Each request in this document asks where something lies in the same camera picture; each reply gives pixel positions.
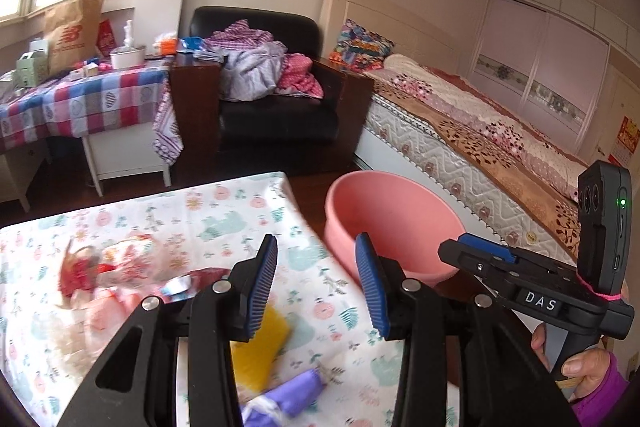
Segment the purple sleeve forearm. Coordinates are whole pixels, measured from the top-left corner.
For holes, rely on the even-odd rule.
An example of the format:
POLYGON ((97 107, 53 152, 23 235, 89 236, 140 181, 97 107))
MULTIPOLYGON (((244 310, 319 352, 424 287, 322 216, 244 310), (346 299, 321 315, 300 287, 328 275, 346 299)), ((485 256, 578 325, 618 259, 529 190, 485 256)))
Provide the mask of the purple sleeve forearm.
POLYGON ((599 426, 623 395, 629 383, 617 369, 617 359, 610 355, 608 369, 599 386, 572 404, 572 410, 582 427, 599 426))

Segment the person's right hand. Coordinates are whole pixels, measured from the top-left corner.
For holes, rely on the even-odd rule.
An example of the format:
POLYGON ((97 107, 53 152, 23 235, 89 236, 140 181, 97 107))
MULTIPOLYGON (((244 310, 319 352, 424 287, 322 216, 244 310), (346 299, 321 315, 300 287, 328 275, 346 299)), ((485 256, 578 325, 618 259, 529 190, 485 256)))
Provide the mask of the person's right hand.
MULTIPOLYGON (((535 351, 544 367, 551 369, 544 354, 546 347, 546 325, 544 323, 534 329, 530 347, 535 351)), ((590 348, 569 358, 562 366, 562 374, 569 379, 574 379, 576 384, 572 388, 572 393, 567 396, 567 400, 574 402, 591 395, 604 382, 610 369, 617 371, 617 362, 611 352, 600 347, 590 348)))

